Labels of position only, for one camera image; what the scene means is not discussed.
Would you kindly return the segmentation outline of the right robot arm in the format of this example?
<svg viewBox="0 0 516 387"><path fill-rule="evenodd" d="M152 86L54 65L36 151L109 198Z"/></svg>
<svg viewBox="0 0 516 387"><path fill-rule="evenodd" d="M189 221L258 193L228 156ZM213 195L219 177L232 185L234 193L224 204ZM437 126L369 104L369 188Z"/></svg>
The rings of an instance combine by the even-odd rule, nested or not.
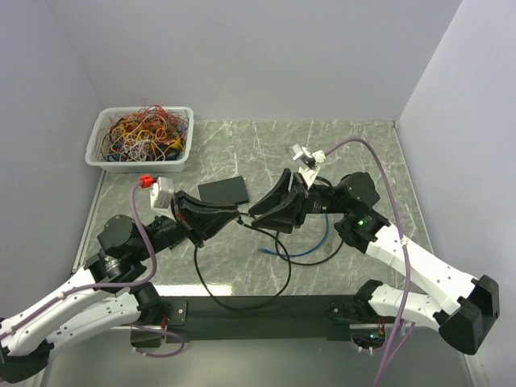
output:
<svg viewBox="0 0 516 387"><path fill-rule="evenodd" d="M273 188L253 205L253 226L289 234L308 214L340 214L334 228L349 247L377 259L422 289L405 296L376 280L356 293L358 318L401 317L438 331L451 347L466 355L479 350L500 315L498 283L479 278L441 261L406 236L374 210L380 196L369 173L351 173L333 188L306 187L300 173L285 169Z"/></svg>

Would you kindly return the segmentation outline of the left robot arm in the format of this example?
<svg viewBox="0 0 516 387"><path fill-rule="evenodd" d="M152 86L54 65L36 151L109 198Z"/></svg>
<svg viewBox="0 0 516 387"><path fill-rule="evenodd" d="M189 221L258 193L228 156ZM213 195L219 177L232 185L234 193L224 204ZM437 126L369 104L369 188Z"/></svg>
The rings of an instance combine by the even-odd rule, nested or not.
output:
<svg viewBox="0 0 516 387"><path fill-rule="evenodd" d="M112 327L156 322L162 304L152 278L157 254L184 240L196 247L239 218L236 205L203 202L179 191L153 188L157 213L141 222L110 218L98 235L100 249L63 285L33 306L1 321L1 379L16 384L43 371L60 349Z"/></svg>

